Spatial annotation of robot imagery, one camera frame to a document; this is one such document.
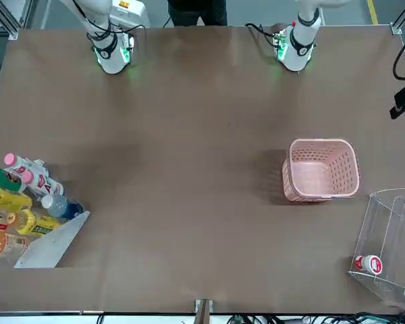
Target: yellow bottle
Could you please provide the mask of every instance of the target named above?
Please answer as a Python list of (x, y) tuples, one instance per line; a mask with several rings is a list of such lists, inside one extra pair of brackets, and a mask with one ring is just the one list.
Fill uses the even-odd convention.
[(0, 210), (21, 211), (32, 206), (32, 200), (25, 194), (16, 194), (0, 188)]
[(39, 215), (33, 213), (30, 209), (24, 209), (17, 213), (8, 213), (7, 223), (21, 235), (35, 236), (48, 234), (61, 225), (58, 218)]
[(29, 244), (28, 238), (0, 232), (0, 258), (18, 259)]

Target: white cardboard divider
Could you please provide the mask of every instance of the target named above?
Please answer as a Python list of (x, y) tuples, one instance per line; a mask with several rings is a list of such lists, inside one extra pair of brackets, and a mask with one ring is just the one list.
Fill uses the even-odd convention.
[(47, 235), (30, 243), (14, 268), (54, 268), (84, 225), (90, 211), (85, 211)]

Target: clear acrylic box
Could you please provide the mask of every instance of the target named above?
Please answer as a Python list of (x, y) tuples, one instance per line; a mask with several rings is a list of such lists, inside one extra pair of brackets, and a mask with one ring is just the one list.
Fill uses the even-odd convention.
[[(370, 254), (382, 261), (380, 275), (356, 268), (356, 257)], [(405, 308), (405, 189), (370, 195), (349, 274), (387, 305)]]

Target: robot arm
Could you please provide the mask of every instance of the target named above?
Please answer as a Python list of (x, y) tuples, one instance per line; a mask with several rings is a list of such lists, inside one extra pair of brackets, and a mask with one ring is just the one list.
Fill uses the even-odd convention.
[(61, 0), (87, 29), (98, 63), (108, 74), (117, 74), (130, 63), (133, 38), (114, 30), (109, 21), (113, 0)]
[(288, 26), (276, 36), (280, 49), (276, 49), (276, 58), (287, 69), (299, 72), (311, 59), (315, 38), (321, 27), (320, 7), (340, 7), (351, 0), (296, 0), (298, 21)]

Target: table surface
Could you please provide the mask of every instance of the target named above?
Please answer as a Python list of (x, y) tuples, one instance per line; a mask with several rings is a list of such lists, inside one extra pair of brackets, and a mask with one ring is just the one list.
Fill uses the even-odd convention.
[[(389, 117), (401, 46), (389, 26), (324, 27), (293, 74), (247, 28), (150, 29), (138, 64), (109, 76), (83, 31), (21, 31), (0, 75), (0, 165), (43, 159), (92, 215), (60, 268), (0, 263), (0, 311), (393, 311), (346, 272), (368, 195), (405, 187), (405, 115)], [(349, 140), (360, 194), (291, 205), (295, 138)]]

